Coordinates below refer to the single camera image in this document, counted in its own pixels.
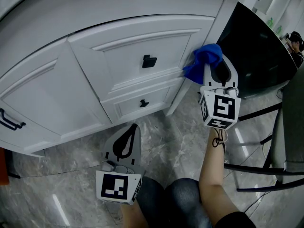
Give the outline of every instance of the cabinet drawer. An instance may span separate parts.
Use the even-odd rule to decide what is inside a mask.
[[[161,15],[124,19],[97,26],[69,41],[100,101],[125,87],[182,72],[214,18]]]
[[[130,121],[169,107],[183,80],[179,77],[102,101],[101,104],[113,123]]]

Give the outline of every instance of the human arm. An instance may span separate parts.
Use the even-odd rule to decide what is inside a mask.
[[[199,177],[200,198],[213,226],[226,215],[239,211],[223,189],[224,148],[222,144],[212,146],[217,137],[217,132],[211,128]]]
[[[123,228],[148,228],[148,223],[143,216],[138,202],[135,200],[133,205],[122,204],[120,206],[123,214]]]

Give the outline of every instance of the black chair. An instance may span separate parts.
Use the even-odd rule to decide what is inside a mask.
[[[279,111],[272,135],[260,142],[264,144],[271,140],[264,166],[260,168],[224,164],[224,167],[235,171],[275,175],[277,182],[270,187],[237,189],[238,192],[278,191],[304,185],[304,178],[284,182],[284,176],[304,175],[304,66],[298,69],[293,79],[284,88],[282,103],[241,116],[239,120],[244,121],[275,110]]]

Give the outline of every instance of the blue cloth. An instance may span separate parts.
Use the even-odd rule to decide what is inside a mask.
[[[195,83],[203,84],[205,63],[215,68],[223,60],[223,52],[219,45],[208,44],[193,52],[194,64],[184,67],[185,77]]]

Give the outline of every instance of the red object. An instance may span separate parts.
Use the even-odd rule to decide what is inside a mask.
[[[0,148],[0,186],[9,185],[9,176],[6,171],[4,149]]]

